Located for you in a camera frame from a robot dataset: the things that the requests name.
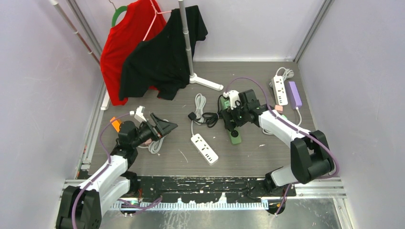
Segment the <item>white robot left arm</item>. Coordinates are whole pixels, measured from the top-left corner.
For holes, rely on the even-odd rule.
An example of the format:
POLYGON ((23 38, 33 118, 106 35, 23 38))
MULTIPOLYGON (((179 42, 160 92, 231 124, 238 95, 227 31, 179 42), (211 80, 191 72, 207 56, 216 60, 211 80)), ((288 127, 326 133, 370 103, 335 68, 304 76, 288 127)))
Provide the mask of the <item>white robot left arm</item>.
POLYGON ((97 229, 102 217, 120 197, 139 191, 136 173, 129 168, 138 156, 137 147, 148 140, 158 141, 177 128, 176 123, 150 115, 154 123, 120 123, 116 145, 107 153, 106 162, 86 181, 68 186, 62 192, 56 218, 57 229, 97 229))

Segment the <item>light green plug adapter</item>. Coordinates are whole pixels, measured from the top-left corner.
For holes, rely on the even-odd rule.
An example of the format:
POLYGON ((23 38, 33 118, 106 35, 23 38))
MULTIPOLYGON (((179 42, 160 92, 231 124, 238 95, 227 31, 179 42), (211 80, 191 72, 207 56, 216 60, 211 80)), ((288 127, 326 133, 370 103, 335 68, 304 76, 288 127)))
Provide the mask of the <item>light green plug adapter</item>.
POLYGON ((228 107, 230 107, 229 100, 225 100, 225 101, 223 102, 223 108, 224 108, 224 109, 227 109, 228 107))

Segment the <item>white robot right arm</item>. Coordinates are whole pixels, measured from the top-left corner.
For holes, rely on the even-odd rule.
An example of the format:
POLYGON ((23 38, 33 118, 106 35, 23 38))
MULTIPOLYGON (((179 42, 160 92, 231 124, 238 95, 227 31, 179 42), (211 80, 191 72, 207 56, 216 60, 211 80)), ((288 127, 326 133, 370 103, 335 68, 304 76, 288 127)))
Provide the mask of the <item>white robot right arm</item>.
POLYGON ((326 136, 309 131, 283 118, 267 104, 261 104, 253 90, 223 93, 229 107, 222 111, 225 128, 231 133, 246 123, 271 132, 290 149, 290 163, 265 175, 266 192, 277 196, 288 184, 306 184, 337 169, 326 136))

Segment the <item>purple power strip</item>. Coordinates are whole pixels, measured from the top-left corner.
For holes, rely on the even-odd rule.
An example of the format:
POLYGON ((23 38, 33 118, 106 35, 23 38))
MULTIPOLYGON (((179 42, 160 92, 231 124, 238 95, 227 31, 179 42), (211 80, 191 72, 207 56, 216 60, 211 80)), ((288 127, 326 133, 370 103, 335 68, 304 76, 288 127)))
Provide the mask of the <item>purple power strip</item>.
POLYGON ((288 81, 285 85, 288 97, 288 103, 292 109, 300 109, 302 107, 302 100, 298 92, 298 88, 294 81, 288 81))

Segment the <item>orange power strip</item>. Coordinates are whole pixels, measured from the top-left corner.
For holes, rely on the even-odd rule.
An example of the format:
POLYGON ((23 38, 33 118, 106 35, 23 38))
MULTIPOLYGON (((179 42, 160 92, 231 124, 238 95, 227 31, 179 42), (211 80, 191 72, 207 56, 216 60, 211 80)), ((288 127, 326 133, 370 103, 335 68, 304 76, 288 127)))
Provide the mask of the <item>orange power strip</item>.
POLYGON ((113 126, 113 128, 115 129, 115 131, 118 133, 120 131, 120 125, 121 125, 122 121, 121 119, 113 116, 110 119, 110 124, 113 126))

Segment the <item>white power strip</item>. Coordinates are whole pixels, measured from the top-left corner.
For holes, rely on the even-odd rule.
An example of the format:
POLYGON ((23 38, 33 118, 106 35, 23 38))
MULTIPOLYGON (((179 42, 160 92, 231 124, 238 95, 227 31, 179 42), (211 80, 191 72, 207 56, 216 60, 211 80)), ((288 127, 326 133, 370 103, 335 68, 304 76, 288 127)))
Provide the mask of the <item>white power strip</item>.
POLYGON ((213 165, 218 161, 218 155, 200 134, 194 134, 191 137, 191 142, 209 165, 213 165))
POLYGON ((280 106, 288 105, 287 93, 285 90, 284 80, 282 76, 275 75, 272 78, 272 88, 275 96, 276 104, 280 106))

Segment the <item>pink plug adapter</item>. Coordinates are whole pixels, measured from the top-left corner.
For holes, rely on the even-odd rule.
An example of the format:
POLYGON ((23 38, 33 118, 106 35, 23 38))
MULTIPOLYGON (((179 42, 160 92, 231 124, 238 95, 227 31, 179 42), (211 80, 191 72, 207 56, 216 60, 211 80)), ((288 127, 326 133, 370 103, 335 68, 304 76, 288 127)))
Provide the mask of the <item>pink plug adapter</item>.
POLYGON ((283 106, 275 105, 274 109, 275 109, 279 114, 283 114, 283 106))

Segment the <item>dark green power strip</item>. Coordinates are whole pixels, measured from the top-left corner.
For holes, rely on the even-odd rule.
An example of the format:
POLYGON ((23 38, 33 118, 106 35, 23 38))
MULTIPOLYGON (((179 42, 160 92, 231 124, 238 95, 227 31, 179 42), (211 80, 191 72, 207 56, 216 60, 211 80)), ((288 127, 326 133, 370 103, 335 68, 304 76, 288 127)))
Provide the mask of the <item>dark green power strip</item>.
MULTIPOLYGON (((221 102, 221 105, 222 105, 222 109, 224 109, 223 108, 223 102, 225 101, 226 99, 225 98, 221 98, 220 99, 220 102, 221 102)), ((235 130, 233 131, 233 132, 229 132, 229 131, 227 131, 228 132, 228 135, 229 135, 229 138, 230 138, 230 142, 231 142, 231 144, 232 145, 237 145, 237 144, 240 144, 241 142, 242 142, 242 139, 241 139, 241 136, 239 135, 239 132, 237 131, 237 129, 235 128, 235 130)))

